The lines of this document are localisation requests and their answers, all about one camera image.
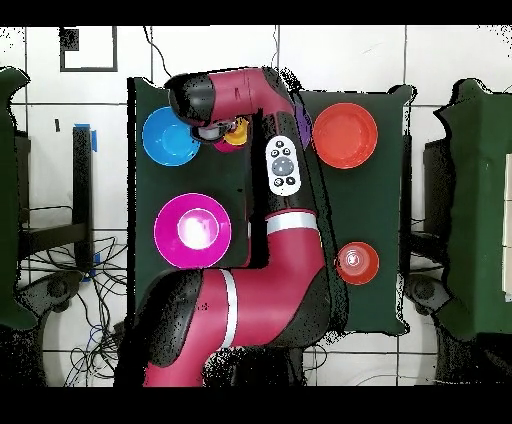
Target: red robot arm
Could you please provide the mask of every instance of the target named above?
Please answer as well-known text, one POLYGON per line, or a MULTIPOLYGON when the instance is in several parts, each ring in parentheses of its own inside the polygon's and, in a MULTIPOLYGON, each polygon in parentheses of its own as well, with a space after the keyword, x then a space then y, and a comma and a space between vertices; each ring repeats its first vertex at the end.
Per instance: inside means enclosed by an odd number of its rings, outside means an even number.
POLYGON ((177 116, 213 128, 239 116, 261 126, 268 264, 163 276, 148 294, 138 331, 148 346, 145 386, 200 386, 208 357, 222 347, 305 347, 328 328, 330 295, 309 175, 294 108, 270 68, 188 74, 167 84, 177 116))

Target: magenta bowl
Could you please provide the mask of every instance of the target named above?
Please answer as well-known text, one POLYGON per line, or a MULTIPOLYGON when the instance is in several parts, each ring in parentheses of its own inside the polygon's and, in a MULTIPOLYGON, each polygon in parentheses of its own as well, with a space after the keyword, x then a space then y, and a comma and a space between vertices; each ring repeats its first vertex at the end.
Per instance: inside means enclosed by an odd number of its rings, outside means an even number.
POLYGON ((208 268, 229 248, 231 221, 212 197, 182 194, 160 210, 154 238, 158 251, 171 265, 180 269, 208 268))

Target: dark green tabletop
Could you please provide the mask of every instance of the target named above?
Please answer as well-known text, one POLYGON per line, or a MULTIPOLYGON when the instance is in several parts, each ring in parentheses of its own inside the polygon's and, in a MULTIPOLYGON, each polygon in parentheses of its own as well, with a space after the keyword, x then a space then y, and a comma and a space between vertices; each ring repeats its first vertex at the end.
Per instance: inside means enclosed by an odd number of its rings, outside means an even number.
POLYGON ((402 175, 403 107, 412 98, 413 88, 401 86, 387 93, 303 92, 302 98, 314 122, 335 103, 354 103, 365 108, 377 124, 377 146, 362 165, 340 170, 322 161, 309 146, 306 158, 314 187, 315 201, 328 202, 329 217, 320 217, 319 226, 327 255, 331 292, 343 290, 334 258, 352 241, 371 245, 379 255, 379 271, 362 286, 347 284, 349 315, 345 331, 402 334, 404 325, 396 317, 398 273, 398 231, 400 226, 400 186, 402 175), (325 184, 327 197, 323 195, 325 184), (334 240, 330 242, 329 223, 334 240))
POLYGON ((159 165, 144 150, 142 128, 151 113, 169 106, 167 91, 155 88, 143 78, 135 78, 135 96, 135 298, 138 305, 158 274, 169 269, 175 270, 158 252, 153 239, 153 227, 161 208, 180 194, 206 194, 226 209, 232 225, 231 244, 226 255, 215 266, 235 268, 245 264, 249 256, 245 210, 249 149, 225 154, 213 146, 201 145, 198 154, 185 165, 159 165))
POLYGON ((457 84, 445 122, 455 166, 447 285, 454 296, 437 314, 456 338, 512 333, 502 291, 506 154, 512 153, 512 95, 476 80, 457 84))
MULTIPOLYGON (((362 166, 340 171, 318 165, 311 147, 306 150, 308 168, 321 206, 328 201, 333 215, 320 217, 319 226, 327 254, 344 244, 359 240, 371 244, 380 257, 378 275, 362 287, 348 287, 349 318, 346 330, 401 334, 403 324, 396 318, 398 272, 398 228, 400 178, 402 169, 403 106, 411 99, 412 87, 403 86, 389 94, 303 92, 302 97, 313 120, 324 108, 338 102, 351 102, 366 108, 374 117, 378 142, 374 154, 362 166), (323 199, 322 178, 328 198, 323 199), (329 235, 328 221, 334 227, 329 235)), ((248 257, 247 216, 245 213, 248 151, 222 154, 212 146, 201 146, 198 155, 186 165, 165 167, 146 154, 142 127, 156 109, 168 106, 167 92, 142 78, 135 79, 136 97, 136 228, 135 296, 140 303, 153 279, 172 269, 158 253, 153 241, 154 220, 171 198, 190 191, 208 194, 227 209, 233 224, 233 240, 227 255, 216 266, 236 267, 248 257)), ((329 268, 333 321, 343 326, 346 319, 345 285, 329 268)))
POLYGON ((37 324, 34 315, 14 298, 14 287, 19 275, 19 201, 15 121, 10 112, 10 101, 14 93, 28 81, 28 77, 18 69, 0 68, 0 324, 19 330, 37 324))

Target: white tile floor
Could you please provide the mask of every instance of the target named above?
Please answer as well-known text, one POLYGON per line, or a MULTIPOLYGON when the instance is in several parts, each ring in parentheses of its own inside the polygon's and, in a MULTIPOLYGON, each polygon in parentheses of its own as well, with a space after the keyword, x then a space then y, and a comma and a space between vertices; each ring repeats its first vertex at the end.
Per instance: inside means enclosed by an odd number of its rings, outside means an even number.
MULTIPOLYGON (((510 33, 506 31, 489 26, 281 26, 275 55, 273 25, 148 27, 172 74, 279 63, 289 67, 306 89, 382 92, 398 84, 414 85, 418 96, 411 113, 412 211, 418 219, 424 215, 423 146, 445 136, 432 113, 449 101, 453 84, 461 78, 480 78, 494 91, 512 84, 510 33)), ((109 34, 107 28, 83 30, 80 51, 66 53, 67 63, 107 66, 109 34), (98 46, 101 52, 95 56, 90 46, 98 46)), ((71 127, 89 123, 98 134, 98 151, 93 153, 94 225, 102 231, 96 231, 95 238, 115 235, 122 244, 127 225, 126 78, 142 76, 162 85, 167 75, 142 27, 118 27, 117 36, 117 73, 61 73, 57 28, 0 28, 0 66, 20 68, 31 79, 27 89, 13 97, 12 112, 19 128, 32 138, 32 207, 70 205, 71 127), (56 118, 60 132, 55 131, 56 118)), ((69 222, 70 217, 69 211, 62 210, 37 216, 34 212, 32 219, 47 225, 69 222)), ((126 267, 126 255, 115 262, 126 267)), ((38 276, 37 271, 31 274, 32 279, 38 276)), ((90 319, 97 320, 98 302, 91 286, 84 283, 80 294, 89 306, 90 319)), ((114 321, 121 319, 124 299, 109 296, 107 301, 114 321)), ((306 373, 309 384, 431 383, 437 350, 432 321, 416 314, 408 301, 403 315, 411 332, 398 339, 350 334, 335 344, 323 343, 329 352, 326 362, 318 371, 306 373)), ((75 298, 64 314, 53 314, 46 328, 45 366, 50 385, 64 384, 71 369, 70 350, 84 347, 88 340, 84 308, 75 298)), ((324 356, 318 353, 317 361, 324 356)), ((311 366, 313 358, 311 351, 304 355, 305 367, 311 366)), ((96 380, 94 384, 111 383, 96 380)))

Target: blue tape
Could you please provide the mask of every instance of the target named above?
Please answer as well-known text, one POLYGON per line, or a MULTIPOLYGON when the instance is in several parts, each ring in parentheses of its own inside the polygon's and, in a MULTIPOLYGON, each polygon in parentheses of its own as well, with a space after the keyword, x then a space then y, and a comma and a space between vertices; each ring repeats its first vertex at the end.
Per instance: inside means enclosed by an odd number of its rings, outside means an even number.
POLYGON ((91 146, 94 152, 98 151, 98 144, 96 142, 96 130, 91 131, 91 146))
MULTIPOLYGON (((100 258, 100 254, 99 253, 95 253, 94 254, 94 259, 93 259, 93 263, 94 265, 98 265, 101 263, 101 258, 100 258)), ((87 273, 87 277, 84 277, 82 279, 82 283, 88 283, 89 281, 91 281, 91 278, 92 277, 96 277, 96 270, 95 269, 91 269, 88 273, 87 273)))

